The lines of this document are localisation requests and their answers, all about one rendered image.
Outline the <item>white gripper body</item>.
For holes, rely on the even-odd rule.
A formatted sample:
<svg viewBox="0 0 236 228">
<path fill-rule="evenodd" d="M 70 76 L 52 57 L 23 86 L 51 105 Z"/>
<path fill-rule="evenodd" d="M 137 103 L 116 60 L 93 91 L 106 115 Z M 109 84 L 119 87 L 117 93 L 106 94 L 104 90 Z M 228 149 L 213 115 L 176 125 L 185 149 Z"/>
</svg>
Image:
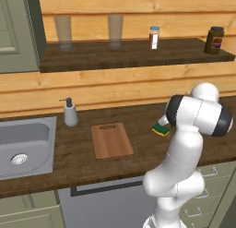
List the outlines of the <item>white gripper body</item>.
<svg viewBox="0 0 236 228">
<path fill-rule="evenodd" d="M 163 115 L 159 120 L 158 120 L 158 123 L 161 125 L 161 126 L 166 126 L 168 123 L 169 123 L 169 120 L 167 118 L 166 115 Z"/>
</svg>

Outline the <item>green and yellow sponge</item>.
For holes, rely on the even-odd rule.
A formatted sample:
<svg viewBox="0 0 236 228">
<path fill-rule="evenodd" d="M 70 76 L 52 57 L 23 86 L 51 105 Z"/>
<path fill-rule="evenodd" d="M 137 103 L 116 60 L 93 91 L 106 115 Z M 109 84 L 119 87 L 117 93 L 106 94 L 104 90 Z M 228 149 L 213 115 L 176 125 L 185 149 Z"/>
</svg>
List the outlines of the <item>green and yellow sponge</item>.
<svg viewBox="0 0 236 228">
<path fill-rule="evenodd" d="M 170 130 L 167 127 L 161 126 L 159 123 L 156 123 L 152 127 L 152 131 L 163 137 L 167 136 L 170 133 Z"/>
</svg>

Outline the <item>wooden cutting board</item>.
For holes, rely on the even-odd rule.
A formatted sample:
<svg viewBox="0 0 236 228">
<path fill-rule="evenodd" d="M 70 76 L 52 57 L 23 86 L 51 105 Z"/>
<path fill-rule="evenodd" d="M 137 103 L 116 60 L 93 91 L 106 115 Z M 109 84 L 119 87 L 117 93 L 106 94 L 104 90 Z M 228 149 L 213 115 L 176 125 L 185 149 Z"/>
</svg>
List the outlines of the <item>wooden cutting board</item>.
<svg viewBox="0 0 236 228">
<path fill-rule="evenodd" d="M 122 123 L 96 125 L 90 129 L 97 160 L 134 154 Z"/>
</svg>

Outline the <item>dark wooden shelf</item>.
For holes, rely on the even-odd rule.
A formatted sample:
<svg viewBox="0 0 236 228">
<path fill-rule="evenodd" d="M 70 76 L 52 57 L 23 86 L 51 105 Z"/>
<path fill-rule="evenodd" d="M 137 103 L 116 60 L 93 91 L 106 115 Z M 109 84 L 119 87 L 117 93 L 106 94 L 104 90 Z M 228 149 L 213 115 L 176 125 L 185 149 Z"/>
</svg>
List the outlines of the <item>dark wooden shelf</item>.
<svg viewBox="0 0 236 228">
<path fill-rule="evenodd" d="M 171 66 L 230 62 L 235 55 L 220 50 L 205 54 L 205 43 L 197 38 L 160 40 L 157 50 L 150 50 L 148 40 L 122 41 L 113 50 L 109 42 L 74 42 L 69 51 L 48 43 L 40 64 L 42 73 L 114 69 L 143 66 Z"/>
</svg>

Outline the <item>green drawer front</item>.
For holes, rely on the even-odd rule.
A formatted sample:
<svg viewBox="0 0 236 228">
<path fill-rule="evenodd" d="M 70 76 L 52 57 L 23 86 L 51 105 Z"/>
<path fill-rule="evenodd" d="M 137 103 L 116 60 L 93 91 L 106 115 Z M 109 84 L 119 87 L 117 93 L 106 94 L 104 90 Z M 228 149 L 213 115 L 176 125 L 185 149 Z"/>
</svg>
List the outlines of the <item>green drawer front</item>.
<svg viewBox="0 0 236 228">
<path fill-rule="evenodd" d="M 206 166 L 197 167 L 197 170 L 198 171 L 199 169 L 206 170 L 206 173 L 208 174 L 210 172 L 210 168 L 213 166 L 217 167 L 218 175 L 212 177 L 203 176 L 205 180 L 218 179 L 220 177 L 231 176 L 236 167 L 236 162 L 222 162 L 222 163 L 210 164 Z"/>
<path fill-rule="evenodd" d="M 217 196 L 221 196 L 226 189 L 228 182 L 230 181 L 229 176 L 220 177 L 218 179 L 211 179 L 211 180 L 205 180 L 205 188 L 208 190 L 209 196 L 207 198 L 214 198 Z M 207 198 L 201 198 L 201 199 L 190 199 L 190 202 L 205 200 Z"/>
<path fill-rule="evenodd" d="M 180 218 L 187 228 L 207 228 L 220 202 L 220 196 L 199 199 L 183 205 Z"/>
</svg>

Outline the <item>spice jar with blue lid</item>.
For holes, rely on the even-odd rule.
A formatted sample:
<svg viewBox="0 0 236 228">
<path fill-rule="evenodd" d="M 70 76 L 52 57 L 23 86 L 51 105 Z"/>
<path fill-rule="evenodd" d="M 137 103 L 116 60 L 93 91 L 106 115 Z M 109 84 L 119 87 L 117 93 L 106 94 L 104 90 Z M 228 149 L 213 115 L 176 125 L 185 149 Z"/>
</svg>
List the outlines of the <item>spice jar with blue lid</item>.
<svg viewBox="0 0 236 228">
<path fill-rule="evenodd" d="M 149 48 L 157 50 L 159 44 L 159 27 L 151 26 L 149 29 Z"/>
</svg>

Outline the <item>grey soap dispenser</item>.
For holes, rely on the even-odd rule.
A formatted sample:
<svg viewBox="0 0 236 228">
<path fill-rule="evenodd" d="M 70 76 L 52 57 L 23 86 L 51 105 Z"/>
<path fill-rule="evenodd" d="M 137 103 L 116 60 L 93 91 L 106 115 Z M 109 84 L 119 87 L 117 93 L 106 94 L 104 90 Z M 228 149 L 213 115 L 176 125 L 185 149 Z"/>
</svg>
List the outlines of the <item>grey soap dispenser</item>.
<svg viewBox="0 0 236 228">
<path fill-rule="evenodd" d="M 65 117 L 65 124 L 67 126 L 77 125 L 78 122 L 77 109 L 76 106 L 72 103 L 72 99 L 70 97 L 67 97 L 65 99 L 64 117 Z"/>
</svg>

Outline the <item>dark jar with red label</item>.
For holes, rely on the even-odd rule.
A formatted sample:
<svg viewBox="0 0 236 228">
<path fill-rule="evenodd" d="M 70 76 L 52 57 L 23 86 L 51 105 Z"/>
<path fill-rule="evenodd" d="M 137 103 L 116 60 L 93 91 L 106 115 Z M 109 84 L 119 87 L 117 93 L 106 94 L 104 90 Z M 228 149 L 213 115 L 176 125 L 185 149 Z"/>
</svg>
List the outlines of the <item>dark jar with red label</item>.
<svg viewBox="0 0 236 228">
<path fill-rule="evenodd" d="M 206 54 L 218 54 L 224 36 L 223 27 L 211 27 L 206 38 L 204 52 Z"/>
</svg>

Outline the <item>grey dishwasher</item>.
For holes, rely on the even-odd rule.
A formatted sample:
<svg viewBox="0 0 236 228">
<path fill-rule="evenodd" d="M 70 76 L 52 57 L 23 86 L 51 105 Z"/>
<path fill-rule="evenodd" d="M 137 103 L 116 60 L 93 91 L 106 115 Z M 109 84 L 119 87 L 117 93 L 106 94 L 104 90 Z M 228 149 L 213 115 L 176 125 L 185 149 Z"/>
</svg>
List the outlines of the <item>grey dishwasher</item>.
<svg viewBox="0 0 236 228">
<path fill-rule="evenodd" d="M 135 181 L 143 177 L 72 187 L 80 191 Z M 58 190 L 66 228 L 142 228 L 156 202 L 143 185 L 78 197 L 70 196 L 70 188 Z"/>
</svg>

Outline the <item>clear drinking glass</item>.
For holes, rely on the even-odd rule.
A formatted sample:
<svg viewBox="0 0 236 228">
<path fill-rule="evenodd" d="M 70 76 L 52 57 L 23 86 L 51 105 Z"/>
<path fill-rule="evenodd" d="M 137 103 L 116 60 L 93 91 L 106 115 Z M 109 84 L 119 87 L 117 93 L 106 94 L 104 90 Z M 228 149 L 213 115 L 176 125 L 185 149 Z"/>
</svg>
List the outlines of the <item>clear drinking glass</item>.
<svg viewBox="0 0 236 228">
<path fill-rule="evenodd" d="M 69 51 L 72 48 L 71 18 L 69 16 L 54 17 L 59 48 L 61 51 Z"/>
<path fill-rule="evenodd" d="M 109 41 L 112 49 L 119 49 L 122 45 L 123 24 L 123 15 L 108 16 Z"/>
</svg>

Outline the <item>steel sink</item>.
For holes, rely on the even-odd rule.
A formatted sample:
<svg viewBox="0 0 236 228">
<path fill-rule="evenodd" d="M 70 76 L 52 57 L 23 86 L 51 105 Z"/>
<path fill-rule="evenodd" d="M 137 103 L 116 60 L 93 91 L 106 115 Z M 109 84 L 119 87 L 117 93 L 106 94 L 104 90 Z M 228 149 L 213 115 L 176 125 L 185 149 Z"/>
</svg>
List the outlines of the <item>steel sink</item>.
<svg viewBox="0 0 236 228">
<path fill-rule="evenodd" d="M 57 117 L 0 122 L 0 180 L 49 174 Z"/>
</svg>

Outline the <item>green base cupboard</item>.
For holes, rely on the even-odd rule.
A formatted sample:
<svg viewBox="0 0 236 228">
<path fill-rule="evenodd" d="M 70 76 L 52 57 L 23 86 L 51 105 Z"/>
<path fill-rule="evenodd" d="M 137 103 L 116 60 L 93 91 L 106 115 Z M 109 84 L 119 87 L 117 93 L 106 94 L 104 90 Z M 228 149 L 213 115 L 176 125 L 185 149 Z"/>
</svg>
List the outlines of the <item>green base cupboard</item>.
<svg viewBox="0 0 236 228">
<path fill-rule="evenodd" d="M 0 228 L 65 228 L 58 192 L 0 198 Z"/>
</svg>

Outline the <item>green wall cupboard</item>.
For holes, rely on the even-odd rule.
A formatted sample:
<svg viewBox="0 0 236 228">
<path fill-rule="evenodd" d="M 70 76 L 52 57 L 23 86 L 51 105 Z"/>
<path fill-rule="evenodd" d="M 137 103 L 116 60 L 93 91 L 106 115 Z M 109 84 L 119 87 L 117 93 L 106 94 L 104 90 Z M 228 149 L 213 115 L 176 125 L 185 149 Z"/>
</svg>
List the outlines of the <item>green wall cupboard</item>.
<svg viewBox="0 0 236 228">
<path fill-rule="evenodd" d="M 0 74 L 39 71 L 45 47 L 40 0 L 0 0 Z"/>
</svg>

